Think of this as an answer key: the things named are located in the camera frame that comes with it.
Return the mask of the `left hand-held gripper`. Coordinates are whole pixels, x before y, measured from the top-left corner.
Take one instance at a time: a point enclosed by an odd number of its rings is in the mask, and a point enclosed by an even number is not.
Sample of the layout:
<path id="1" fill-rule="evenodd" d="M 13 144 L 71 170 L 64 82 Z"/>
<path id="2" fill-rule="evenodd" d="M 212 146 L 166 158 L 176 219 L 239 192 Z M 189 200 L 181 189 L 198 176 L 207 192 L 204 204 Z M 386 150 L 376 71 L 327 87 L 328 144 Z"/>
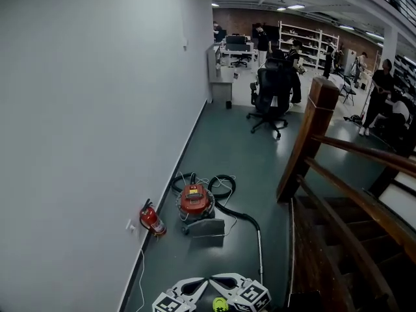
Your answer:
<path id="1" fill-rule="evenodd" d="M 194 305 L 203 296 L 208 284 L 206 278 L 179 280 L 172 290 L 181 296 L 176 296 L 174 292 L 162 292 L 152 303 L 152 312 L 194 312 Z"/>

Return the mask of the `white office desk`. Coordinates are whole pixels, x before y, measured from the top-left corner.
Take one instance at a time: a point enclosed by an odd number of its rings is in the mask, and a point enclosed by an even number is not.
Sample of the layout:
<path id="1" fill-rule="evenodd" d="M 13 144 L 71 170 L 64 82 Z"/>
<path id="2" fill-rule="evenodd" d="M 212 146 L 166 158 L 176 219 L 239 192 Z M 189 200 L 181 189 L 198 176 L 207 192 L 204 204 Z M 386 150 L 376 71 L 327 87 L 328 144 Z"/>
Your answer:
<path id="1" fill-rule="evenodd" d="M 254 51 L 249 43 L 236 44 L 224 42 L 220 47 L 221 54 L 228 55 L 229 57 L 234 56 L 249 56 L 251 59 Z"/>

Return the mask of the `metal vacuum wand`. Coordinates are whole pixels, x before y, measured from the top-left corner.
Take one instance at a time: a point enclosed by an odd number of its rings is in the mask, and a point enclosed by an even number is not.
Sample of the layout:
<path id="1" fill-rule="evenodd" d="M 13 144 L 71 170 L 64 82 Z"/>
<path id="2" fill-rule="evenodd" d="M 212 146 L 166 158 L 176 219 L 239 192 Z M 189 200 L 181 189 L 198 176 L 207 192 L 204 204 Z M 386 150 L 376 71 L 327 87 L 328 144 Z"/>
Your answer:
<path id="1" fill-rule="evenodd" d="M 260 275 L 260 283 L 263 284 L 264 281 L 264 266 L 263 266 L 263 247 L 262 247 L 262 239 L 261 239 L 261 230 L 257 229 L 257 245 L 258 245 L 258 252 L 259 252 L 259 275 Z"/>

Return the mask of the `black computer monitor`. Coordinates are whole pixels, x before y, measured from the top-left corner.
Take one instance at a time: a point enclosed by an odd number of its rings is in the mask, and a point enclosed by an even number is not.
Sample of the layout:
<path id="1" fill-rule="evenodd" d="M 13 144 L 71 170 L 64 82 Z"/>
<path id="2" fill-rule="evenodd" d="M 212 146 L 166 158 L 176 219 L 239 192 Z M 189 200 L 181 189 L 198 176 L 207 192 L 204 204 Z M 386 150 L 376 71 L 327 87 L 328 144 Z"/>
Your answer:
<path id="1" fill-rule="evenodd" d="M 227 51 L 249 51 L 250 46 L 247 45 L 247 38 L 245 36 L 231 35 L 226 36 L 225 49 Z"/>

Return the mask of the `red fire extinguisher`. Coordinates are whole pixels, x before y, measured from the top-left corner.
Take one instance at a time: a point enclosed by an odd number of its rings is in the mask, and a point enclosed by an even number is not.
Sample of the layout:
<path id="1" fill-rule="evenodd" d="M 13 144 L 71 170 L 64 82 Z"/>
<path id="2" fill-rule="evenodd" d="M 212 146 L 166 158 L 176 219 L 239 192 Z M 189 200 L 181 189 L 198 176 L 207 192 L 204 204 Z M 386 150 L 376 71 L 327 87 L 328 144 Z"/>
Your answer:
<path id="1" fill-rule="evenodd" d="M 139 222 L 142 227 L 156 237 L 163 236 L 167 232 L 164 222 L 157 214 L 150 199 L 146 200 L 139 211 Z"/>

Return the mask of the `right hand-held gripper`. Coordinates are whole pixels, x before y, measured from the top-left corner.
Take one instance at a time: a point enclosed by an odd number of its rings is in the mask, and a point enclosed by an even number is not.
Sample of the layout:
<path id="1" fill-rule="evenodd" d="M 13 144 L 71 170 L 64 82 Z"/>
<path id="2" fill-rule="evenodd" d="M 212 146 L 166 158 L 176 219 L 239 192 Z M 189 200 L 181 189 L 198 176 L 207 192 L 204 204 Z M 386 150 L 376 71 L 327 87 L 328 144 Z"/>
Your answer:
<path id="1" fill-rule="evenodd" d="M 232 306 L 238 312 L 262 312 L 271 302 L 266 287 L 257 280 L 252 281 L 238 273 L 221 273 L 209 278 L 209 283 L 226 299 L 232 299 Z"/>

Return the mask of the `grey desk cabinet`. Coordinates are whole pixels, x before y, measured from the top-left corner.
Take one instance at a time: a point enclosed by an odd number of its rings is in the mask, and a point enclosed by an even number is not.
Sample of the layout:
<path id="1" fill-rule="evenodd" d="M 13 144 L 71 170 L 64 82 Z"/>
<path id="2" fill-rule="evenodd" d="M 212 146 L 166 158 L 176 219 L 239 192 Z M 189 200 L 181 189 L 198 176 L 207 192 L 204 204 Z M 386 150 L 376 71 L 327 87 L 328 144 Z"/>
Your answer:
<path id="1" fill-rule="evenodd" d="M 207 68 L 210 85 L 210 103 L 223 105 L 232 102 L 235 69 L 222 65 L 220 45 L 213 44 L 207 50 Z"/>

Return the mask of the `red vacuum cleaner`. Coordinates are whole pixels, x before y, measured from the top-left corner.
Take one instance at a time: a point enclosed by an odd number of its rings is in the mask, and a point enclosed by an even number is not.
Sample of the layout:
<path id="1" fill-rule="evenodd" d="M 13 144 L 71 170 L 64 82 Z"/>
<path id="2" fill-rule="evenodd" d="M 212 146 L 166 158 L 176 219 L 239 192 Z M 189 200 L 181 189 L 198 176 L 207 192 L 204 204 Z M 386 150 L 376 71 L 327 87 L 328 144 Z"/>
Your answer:
<path id="1" fill-rule="evenodd" d="M 176 200 L 182 234 L 188 235 L 191 228 L 215 217 L 215 198 L 203 185 L 185 185 Z"/>

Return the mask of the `dark wooden staircase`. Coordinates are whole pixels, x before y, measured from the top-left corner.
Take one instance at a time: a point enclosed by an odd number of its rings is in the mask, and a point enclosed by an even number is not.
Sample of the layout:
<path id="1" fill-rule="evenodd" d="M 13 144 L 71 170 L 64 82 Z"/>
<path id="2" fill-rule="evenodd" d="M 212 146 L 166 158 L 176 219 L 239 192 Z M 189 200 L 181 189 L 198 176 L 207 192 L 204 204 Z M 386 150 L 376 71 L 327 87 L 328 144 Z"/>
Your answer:
<path id="1" fill-rule="evenodd" d="M 416 263 L 348 198 L 324 200 L 346 243 L 308 196 L 294 199 L 295 312 L 416 312 Z"/>

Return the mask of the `wooden stair railing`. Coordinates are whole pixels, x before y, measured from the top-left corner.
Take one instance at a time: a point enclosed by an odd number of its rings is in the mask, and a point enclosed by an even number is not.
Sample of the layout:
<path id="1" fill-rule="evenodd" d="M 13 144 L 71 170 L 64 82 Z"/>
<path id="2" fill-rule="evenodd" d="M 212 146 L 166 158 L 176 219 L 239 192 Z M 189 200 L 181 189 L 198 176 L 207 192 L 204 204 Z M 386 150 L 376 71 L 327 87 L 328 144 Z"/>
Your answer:
<path id="1" fill-rule="evenodd" d="M 394 240 L 401 245 L 409 258 L 416 263 L 416 228 L 410 226 L 392 208 L 378 199 L 382 187 L 392 182 L 387 174 L 382 174 L 370 192 L 361 193 L 344 182 L 316 161 L 321 145 L 360 155 L 380 163 L 389 172 L 406 174 L 416 178 L 416 161 L 378 149 L 358 146 L 352 142 L 326 136 L 339 97 L 338 88 L 330 81 L 316 77 L 313 79 L 305 116 L 294 148 L 277 189 L 277 200 L 288 203 L 292 220 L 290 234 L 291 276 L 287 307 L 292 310 L 294 284 L 294 199 L 308 196 L 322 208 L 322 213 L 339 231 L 346 242 L 353 242 L 351 232 L 336 219 L 325 198 L 348 198 L 361 207 L 372 219 L 381 225 Z"/>

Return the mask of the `black mesh office chair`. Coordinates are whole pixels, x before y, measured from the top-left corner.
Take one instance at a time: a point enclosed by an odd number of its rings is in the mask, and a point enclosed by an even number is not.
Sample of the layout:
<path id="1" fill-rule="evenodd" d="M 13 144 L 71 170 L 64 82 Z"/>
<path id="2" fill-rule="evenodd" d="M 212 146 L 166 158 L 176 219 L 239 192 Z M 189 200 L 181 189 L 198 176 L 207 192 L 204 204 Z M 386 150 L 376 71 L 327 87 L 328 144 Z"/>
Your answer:
<path id="1" fill-rule="evenodd" d="M 276 132 L 276 140 L 281 138 L 276 123 L 281 122 L 283 127 L 288 125 L 283 116 L 291 108 L 292 68 L 293 64 L 288 60 L 270 58 L 258 69 L 256 82 L 250 84 L 251 104 L 255 110 L 246 115 L 248 120 L 259 118 L 259 122 L 251 128 L 251 133 L 267 124 Z"/>

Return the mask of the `black folding chair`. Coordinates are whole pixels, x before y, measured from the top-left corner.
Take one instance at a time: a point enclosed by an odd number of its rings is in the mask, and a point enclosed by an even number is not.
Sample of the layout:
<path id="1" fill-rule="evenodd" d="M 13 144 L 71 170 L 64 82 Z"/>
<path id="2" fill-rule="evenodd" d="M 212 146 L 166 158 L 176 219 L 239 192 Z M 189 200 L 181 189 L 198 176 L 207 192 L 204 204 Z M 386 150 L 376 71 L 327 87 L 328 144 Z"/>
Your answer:
<path id="1" fill-rule="evenodd" d="M 349 99 L 354 105 L 354 96 L 356 95 L 356 92 L 354 91 L 351 81 L 347 76 L 343 76 L 343 86 L 341 88 L 340 95 L 344 98 L 343 104 L 345 104 Z"/>

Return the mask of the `white shelving unit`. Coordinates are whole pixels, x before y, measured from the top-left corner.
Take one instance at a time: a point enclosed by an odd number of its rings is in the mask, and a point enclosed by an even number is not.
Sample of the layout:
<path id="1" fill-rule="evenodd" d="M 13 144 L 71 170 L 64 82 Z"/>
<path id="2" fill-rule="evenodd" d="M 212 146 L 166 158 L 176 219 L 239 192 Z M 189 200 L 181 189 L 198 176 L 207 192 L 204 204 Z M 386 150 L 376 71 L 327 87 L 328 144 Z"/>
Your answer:
<path id="1" fill-rule="evenodd" d="M 302 43 L 299 50 L 300 64 L 316 70 L 324 70 L 326 52 L 329 46 L 339 48 L 339 36 L 326 34 L 322 30 L 313 30 L 279 22 L 279 48 L 288 53 L 295 40 Z"/>

